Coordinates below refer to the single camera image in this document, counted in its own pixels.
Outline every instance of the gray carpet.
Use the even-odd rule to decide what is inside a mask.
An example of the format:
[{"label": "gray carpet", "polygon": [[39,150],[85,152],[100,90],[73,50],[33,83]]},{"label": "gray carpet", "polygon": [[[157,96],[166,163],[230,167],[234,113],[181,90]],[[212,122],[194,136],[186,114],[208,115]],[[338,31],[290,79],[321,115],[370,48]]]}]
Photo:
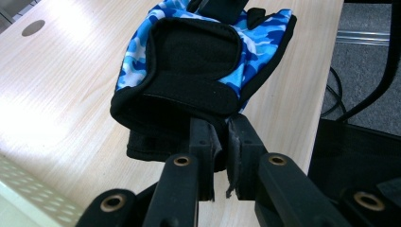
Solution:
[{"label": "gray carpet", "polygon": [[9,23],[6,21],[0,20],[0,34],[5,31],[9,27]]},{"label": "gray carpet", "polygon": [[[339,29],[357,31],[389,32],[391,5],[344,4]],[[332,67],[340,76],[343,87],[343,103],[347,110],[352,109],[370,94],[381,77],[386,66],[387,46],[366,44],[336,44]],[[401,135],[401,70],[387,91],[373,105],[349,119],[348,123],[361,127]],[[328,84],[335,90],[336,82],[329,75]],[[323,112],[335,103],[335,99],[326,92]],[[337,119],[341,115],[338,108],[325,117]]]}]

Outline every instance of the black padding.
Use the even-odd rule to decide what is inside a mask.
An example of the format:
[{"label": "black padding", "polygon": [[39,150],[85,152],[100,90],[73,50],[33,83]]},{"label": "black padding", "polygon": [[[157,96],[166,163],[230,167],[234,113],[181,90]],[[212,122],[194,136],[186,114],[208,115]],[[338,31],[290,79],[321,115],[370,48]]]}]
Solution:
[{"label": "black padding", "polygon": [[127,156],[143,161],[164,162],[170,155],[188,150],[185,139],[148,136],[135,131],[130,132]]},{"label": "black padding", "polygon": [[265,22],[270,15],[265,16],[266,10],[261,8],[251,8],[247,11],[247,27],[252,30]]},{"label": "black padding", "polygon": [[188,12],[194,13],[198,9],[198,7],[200,6],[201,1],[202,0],[192,0],[192,1],[190,1],[188,3],[188,6],[186,6],[186,10]]},{"label": "black padding", "polygon": [[233,25],[247,3],[248,0],[203,0],[200,3],[199,13],[224,24]]},{"label": "black padding", "polygon": [[195,116],[206,112],[221,117],[237,110],[235,92],[217,81],[235,69],[241,53],[239,37],[230,26],[165,18],[150,31],[147,52],[152,82],[132,106],[144,97],[159,100],[165,106],[146,108],[159,114],[177,110],[180,121],[189,119],[179,113],[183,109]]}]

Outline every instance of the wooden table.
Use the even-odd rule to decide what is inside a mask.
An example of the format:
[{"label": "wooden table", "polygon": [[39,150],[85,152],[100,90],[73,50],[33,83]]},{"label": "wooden table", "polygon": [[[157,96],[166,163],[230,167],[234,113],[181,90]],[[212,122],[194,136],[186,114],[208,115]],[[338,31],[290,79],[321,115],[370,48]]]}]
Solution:
[{"label": "wooden table", "polygon": [[[125,155],[129,130],[109,114],[128,41],[159,0],[43,0],[0,35],[0,155],[82,207],[101,192],[136,193],[163,167]],[[307,172],[342,7],[341,0],[260,0],[250,7],[293,9],[294,36],[278,68],[244,114],[270,152]],[[37,33],[23,37],[32,22]],[[200,203],[200,226],[255,226],[253,202]]]}]

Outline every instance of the grommet hole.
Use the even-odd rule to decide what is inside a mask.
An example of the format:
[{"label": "grommet hole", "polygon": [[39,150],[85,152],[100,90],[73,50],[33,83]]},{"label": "grommet hole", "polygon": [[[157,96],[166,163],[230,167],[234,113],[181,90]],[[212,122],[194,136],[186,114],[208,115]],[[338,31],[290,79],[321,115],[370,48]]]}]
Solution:
[{"label": "grommet hole", "polygon": [[354,195],[354,200],[362,207],[372,211],[382,211],[386,208],[383,201],[373,194],[366,192],[357,192]]},{"label": "grommet hole", "polygon": [[182,156],[174,159],[174,164],[176,166],[188,166],[191,161],[188,157]]},{"label": "grommet hole", "polygon": [[113,212],[124,206],[126,197],[123,194],[111,195],[104,199],[100,204],[100,209],[104,212]]},{"label": "grommet hole", "polygon": [[281,156],[274,155],[269,158],[269,162],[276,166],[284,166],[287,163],[287,160]]}]

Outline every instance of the glove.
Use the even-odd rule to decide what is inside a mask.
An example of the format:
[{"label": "glove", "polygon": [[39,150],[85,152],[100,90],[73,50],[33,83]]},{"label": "glove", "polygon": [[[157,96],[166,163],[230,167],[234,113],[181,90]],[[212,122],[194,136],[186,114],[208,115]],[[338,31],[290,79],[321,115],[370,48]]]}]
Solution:
[{"label": "glove", "polygon": [[127,155],[165,161],[186,152],[191,117],[221,137],[281,60],[296,17],[282,9],[242,11],[233,25],[199,15],[200,1],[166,0],[133,35],[111,115],[131,129]]}]

